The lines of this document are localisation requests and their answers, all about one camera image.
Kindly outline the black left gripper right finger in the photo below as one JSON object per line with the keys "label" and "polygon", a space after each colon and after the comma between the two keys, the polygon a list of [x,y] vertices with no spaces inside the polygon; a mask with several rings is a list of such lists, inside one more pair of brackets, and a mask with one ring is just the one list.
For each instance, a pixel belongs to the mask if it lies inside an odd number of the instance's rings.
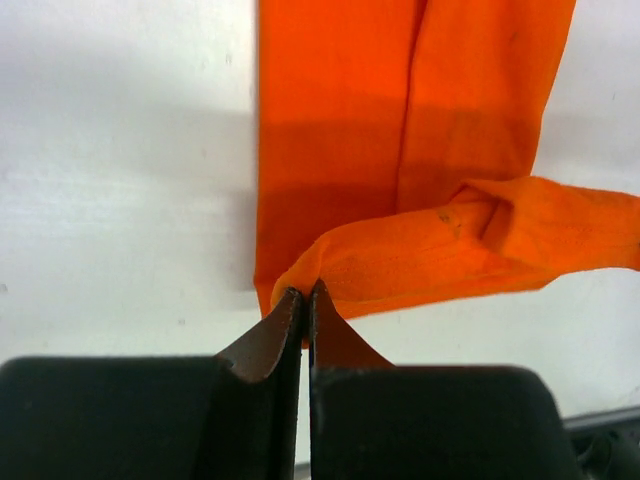
{"label": "black left gripper right finger", "polygon": [[397,366],[342,318],[323,282],[309,306],[315,479],[577,479],[541,378],[515,366]]}

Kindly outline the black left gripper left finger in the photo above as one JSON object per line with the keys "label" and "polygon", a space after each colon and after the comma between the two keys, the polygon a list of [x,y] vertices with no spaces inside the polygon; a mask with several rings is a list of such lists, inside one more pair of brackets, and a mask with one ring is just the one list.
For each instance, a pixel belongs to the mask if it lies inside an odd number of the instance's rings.
{"label": "black left gripper left finger", "polygon": [[290,479],[304,300],[212,356],[22,357],[1,368],[5,479]]}

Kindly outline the orange t shirt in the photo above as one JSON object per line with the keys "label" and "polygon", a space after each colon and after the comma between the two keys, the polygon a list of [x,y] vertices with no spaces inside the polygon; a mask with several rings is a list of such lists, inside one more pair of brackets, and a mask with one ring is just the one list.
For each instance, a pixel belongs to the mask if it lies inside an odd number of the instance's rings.
{"label": "orange t shirt", "polygon": [[532,175],[571,1],[263,1],[254,285],[346,318],[639,266],[639,200]]}

